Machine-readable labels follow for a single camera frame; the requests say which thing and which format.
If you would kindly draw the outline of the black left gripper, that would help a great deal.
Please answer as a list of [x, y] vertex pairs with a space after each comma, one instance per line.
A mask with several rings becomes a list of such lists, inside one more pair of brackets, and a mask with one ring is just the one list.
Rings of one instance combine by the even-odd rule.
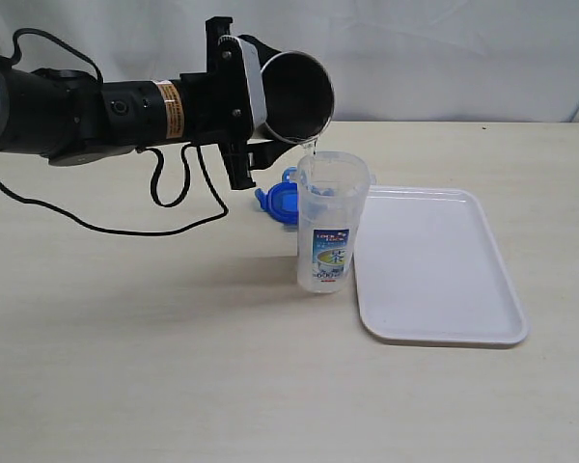
[[[248, 59], [239, 39], [231, 35], [232, 23], [229, 16], [206, 21], [207, 69], [182, 73], [179, 81], [186, 102], [184, 138], [197, 145], [216, 145], [230, 187], [246, 190], [254, 186], [250, 170], [270, 168], [296, 144], [269, 140], [247, 145], [254, 131]], [[257, 49], [261, 61], [280, 53], [252, 35], [238, 37]]]

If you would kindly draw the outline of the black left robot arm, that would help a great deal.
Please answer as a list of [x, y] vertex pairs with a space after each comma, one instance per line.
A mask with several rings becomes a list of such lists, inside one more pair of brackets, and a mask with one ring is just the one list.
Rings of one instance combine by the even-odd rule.
[[164, 145], [218, 145], [232, 188], [250, 188], [251, 172], [305, 132], [273, 104], [264, 81], [272, 50], [233, 35], [232, 22], [210, 18], [206, 70], [172, 80], [108, 82], [98, 68], [23, 71], [20, 48], [0, 55], [0, 152], [74, 166]]

